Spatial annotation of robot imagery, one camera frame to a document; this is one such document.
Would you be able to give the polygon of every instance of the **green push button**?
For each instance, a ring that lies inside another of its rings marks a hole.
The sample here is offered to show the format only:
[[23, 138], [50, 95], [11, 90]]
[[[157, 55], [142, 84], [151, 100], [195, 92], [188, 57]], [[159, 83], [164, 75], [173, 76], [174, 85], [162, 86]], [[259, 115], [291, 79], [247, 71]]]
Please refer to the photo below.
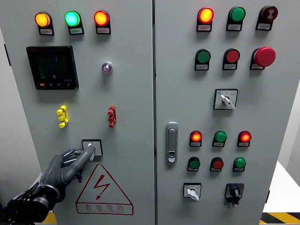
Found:
[[200, 167], [200, 162], [198, 161], [192, 161], [190, 162], [189, 166], [192, 168], [192, 169], [197, 169]]
[[210, 60], [210, 53], [207, 50], [200, 51], [198, 53], [197, 59], [201, 63], [206, 63]]
[[233, 163], [237, 168], [244, 168], [246, 166], [246, 161], [243, 157], [236, 158]]
[[217, 142], [221, 143], [221, 142], [226, 141], [226, 139], [227, 139], [227, 135], [224, 131], [218, 131], [218, 132], [215, 133], [215, 140]]
[[242, 7], [233, 7], [230, 12], [230, 18], [235, 22], [242, 21], [246, 16], [246, 11]]

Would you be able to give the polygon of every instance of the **yellow black hazard stripe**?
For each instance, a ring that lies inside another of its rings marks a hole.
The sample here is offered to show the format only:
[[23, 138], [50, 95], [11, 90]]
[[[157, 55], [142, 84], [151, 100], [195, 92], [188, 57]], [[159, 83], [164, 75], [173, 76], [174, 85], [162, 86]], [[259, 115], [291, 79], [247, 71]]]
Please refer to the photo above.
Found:
[[300, 224], [300, 212], [264, 212], [260, 224]]

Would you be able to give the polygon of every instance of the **display screen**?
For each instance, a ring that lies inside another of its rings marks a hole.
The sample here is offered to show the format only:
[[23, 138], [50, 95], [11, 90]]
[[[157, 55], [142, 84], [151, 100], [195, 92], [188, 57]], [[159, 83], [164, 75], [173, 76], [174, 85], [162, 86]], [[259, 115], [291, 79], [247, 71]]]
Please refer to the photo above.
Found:
[[37, 64], [41, 79], [67, 78], [66, 57], [61, 54], [37, 54]]

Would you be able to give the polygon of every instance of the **lightning bolt symbol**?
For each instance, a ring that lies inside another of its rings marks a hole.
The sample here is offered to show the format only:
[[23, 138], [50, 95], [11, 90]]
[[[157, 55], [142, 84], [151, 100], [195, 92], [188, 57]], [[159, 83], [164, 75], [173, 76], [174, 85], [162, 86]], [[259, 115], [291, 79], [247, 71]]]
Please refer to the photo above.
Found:
[[108, 188], [108, 186], [110, 185], [110, 184], [103, 184], [103, 185], [98, 186], [98, 184], [103, 180], [103, 178], [104, 178], [104, 175], [102, 174], [102, 175], [100, 176], [99, 180], [97, 181], [97, 183], [96, 183], [95, 186], [94, 186], [94, 188], [105, 187], [105, 188], [103, 189], [103, 191], [102, 191], [99, 195], [97, 195], [96, 200], [98, 200], [99, 198], [101, 198], [102, 193], [103, 193], [103, 192]]

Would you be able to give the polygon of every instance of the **gray metal panel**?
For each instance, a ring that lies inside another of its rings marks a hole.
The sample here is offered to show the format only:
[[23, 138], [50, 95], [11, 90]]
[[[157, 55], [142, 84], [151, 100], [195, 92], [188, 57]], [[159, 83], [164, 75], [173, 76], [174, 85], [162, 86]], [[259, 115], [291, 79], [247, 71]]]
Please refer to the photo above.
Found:
[[[84, 35], [69, 35], [64, 15], [70, 10], [81, 15]], [[96, 35], [97, 10], [109, 13], [111, 35]], [[40, 11], [51, 15], [54, 37], [38, 34], [34, 16]], [[72, 182], [65, 201], [54, 208], [58, 223], [154, 224], [151, 0], [2, 0], [0, 24], [42, 169], [57, 152], [81, 149], [82, 139], [102, 140], [104, 156], [87, 164], [83, 183]], [[36, 90], [26, 54], [31, 45], [72, 45], [79, 90]], [[114, 66], [110, 75], [101, 72], [105, 61]], [[56, 115], [61, 105], [69, 114], [64, 129]], [[113, 129], [108, 127], [111, 105], [118, 120]], [[133, 216], [77, 214], [75, 202], [97, 163], [133, 203]]]
[[[155, 2], [156, 98], [157, 98], [157, 199], [158, 224], [256, 225], [262, 215], [293, 99], [299, 83], [299, 1], [173, 1]], [[262, 7], [275, 5], [279, 14], [272, 30], [256, 31]], [[241, 32], [226, 32], [229, 10], [244, 7]], [[202, 7], [215, 12], [211, 33], [196, 33], [196, 17]], [[277, 58], [264, 71], [250, 71], [252, 52], [273, 47]], [[211, 53], [209, 71], [194, 71], [195, 53]], [[222, 71], [223, 54], [240, 52], [236, 71]], [[214, 91], [239, 90], [235, 111], [214, 111]], [[179, 126], [177, 162], [165, 159], [165, 126]], [[202, 132], [202, 147], [190, 148], [189, 135]], [[227, 133], [224, 148], [211, 146], [218, 130]], [[237, 148], [240, 131], [252, 134], [249, 148]], [[199, 172], [187, 172], [190, 157], [199, 157]], [[210, 161], [221, 157], [222, 172], [209, 172]], [[233, 173], [233, 161], [244, 157], [245, 172]], [[202, 184], [200, 202], [182, 196], [184, 182]], [[243, 183], [238, 208], [224, 205], [227, 183]]]

